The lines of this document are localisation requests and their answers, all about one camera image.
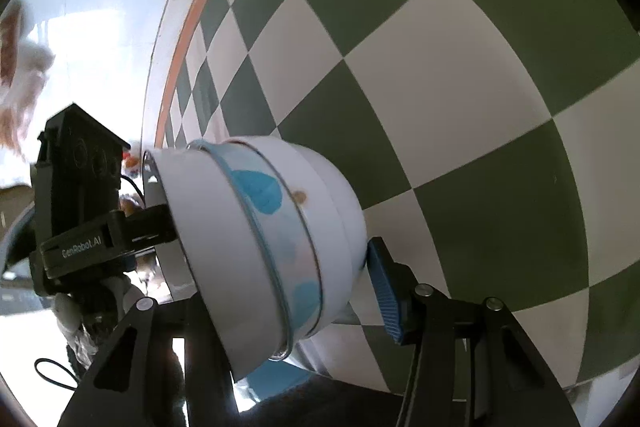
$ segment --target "robotic arm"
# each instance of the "robotic arm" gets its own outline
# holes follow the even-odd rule
[[[104,308],[100,335],[94,333],[99,350],[59,425],[180,425],[178,396],[187,402],[191,426],[234,425],[230,346],[197,285],[162,305],[141,298],[121,320],[99,297],[101,282],[133,270],[136,256],[180,239],[177,210],[166,203],[129,217],[117,210],[128,144],[78,106],[52,117],[40,140],[34,207],[3,242],[4,270],[28,257],[38,295],[66,295],[94,312]],[[145,162],[148,177],[153,169],[152,160]],[[369,241],[366,259],[387,333],[415,345],[399,427],[449,427],[460,338],[472,362],[466,427],[578,426],[551,370],[503,302],[448,299],[395,263],[380,237]],[[172,358],[174,337],[185,338],[184,380]]]

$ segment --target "metal mount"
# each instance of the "metal mount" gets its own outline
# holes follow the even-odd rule
[[[579,426],[555,376],[500,299],[456,301],[418,284],[381,237],[369,241],[367,266],[385,330],[398,344],[415,344],[398,427],[451,425],[456,339],[467,339],[471,360],[465,427]]]
[[[184,338],[184,377],[172,340]],[[78,385],[58,427],[233,426],[230,366],[196,293],[163,305],[140,299],[118,324]]]

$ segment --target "white bowl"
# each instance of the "white bowl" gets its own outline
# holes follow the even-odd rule
[[[254,230],[226,174],[207,153],[162,149],[148,154],[232,374],[244,378],[286,343],[276,290]],[[145,194],[147,206],[162,203],[146,186]],[[171,288],[175,275],[159,260]]]
[[[273,136],[233,137],[259,152],[281,176],[298,202],[316,249],[322,311],[310,335],[330,324],[351,297],[364,266],[367,232],[351,185],[324,156]]]
[[[158,250],[172,296],[197,287],[236,380],[287,356],[346,306],[366,228],[324,157],[274,137],[236,137],[153,150],[143,169],[147,205],[168,203],[179,238]]]

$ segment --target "black bracket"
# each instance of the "black bracket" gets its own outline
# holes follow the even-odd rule
[[[121,210],[112,210],[47,239],[40,245],[40,255],[47,278],[60,279],[119,257],[142,253],[176,237],[165,204],[128,217]]]
[[[183,337],[184,377],[172,340]],[[230,366],[199,293],[164,305],[140,299],[111,333],[58,427],[233,426]]]
[[[500,299],[447,298],[395,263],[381,237],[369,241],[367,266],[385,330],[415,344],[398,427],[448,427],[456,339],[466,339],[471,375],[465,427],[578,427],[556,377]]]

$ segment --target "blue gripper pad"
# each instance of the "blue gripper pad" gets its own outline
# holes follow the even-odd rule
[[[367,245],[367,267],[385,331],[397,344],[410,343],[417,324],[411,297],[417,284],[413,272],[395,263],[381,237],[373,237]]]

